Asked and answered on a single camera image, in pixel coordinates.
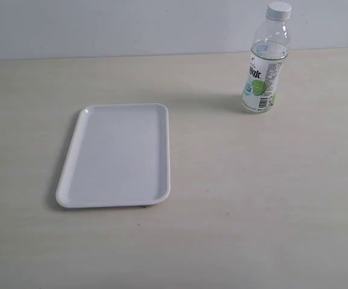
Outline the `white rectangular plastic tray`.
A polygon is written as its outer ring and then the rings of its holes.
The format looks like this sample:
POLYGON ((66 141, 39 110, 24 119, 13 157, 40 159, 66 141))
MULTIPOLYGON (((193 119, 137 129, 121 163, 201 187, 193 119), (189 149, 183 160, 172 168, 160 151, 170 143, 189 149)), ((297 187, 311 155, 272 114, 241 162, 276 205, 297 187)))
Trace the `white rectangular plastic tray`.
POLYGON ((61 207, 148 207, 169 193, 166 106, 91 105, 79 112, 55 192, 61 207))

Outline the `white bottle cap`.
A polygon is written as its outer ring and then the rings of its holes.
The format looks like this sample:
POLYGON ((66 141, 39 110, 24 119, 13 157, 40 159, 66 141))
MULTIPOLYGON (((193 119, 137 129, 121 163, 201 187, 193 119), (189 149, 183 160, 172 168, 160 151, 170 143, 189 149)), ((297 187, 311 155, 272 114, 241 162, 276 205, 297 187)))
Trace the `white bottle cap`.
POLYGON ((267 6, 266 19, 277 22, 286 22, 290 18, 291 10, 292 7, 289 3, 280 1, 271 2, 267 6))

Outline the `clear plastic water bottle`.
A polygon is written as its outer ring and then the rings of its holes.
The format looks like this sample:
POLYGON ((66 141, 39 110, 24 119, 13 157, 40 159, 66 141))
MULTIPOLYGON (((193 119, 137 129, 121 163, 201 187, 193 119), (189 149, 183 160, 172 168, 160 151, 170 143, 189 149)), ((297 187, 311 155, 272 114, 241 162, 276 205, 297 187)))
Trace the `clear plastic water bottle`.
POLYGON ((241 103, 251 113, 265 113, 275 104, 279 75, 290 51, 285 21, 265 20, 255 31, 248 77, 241 103))

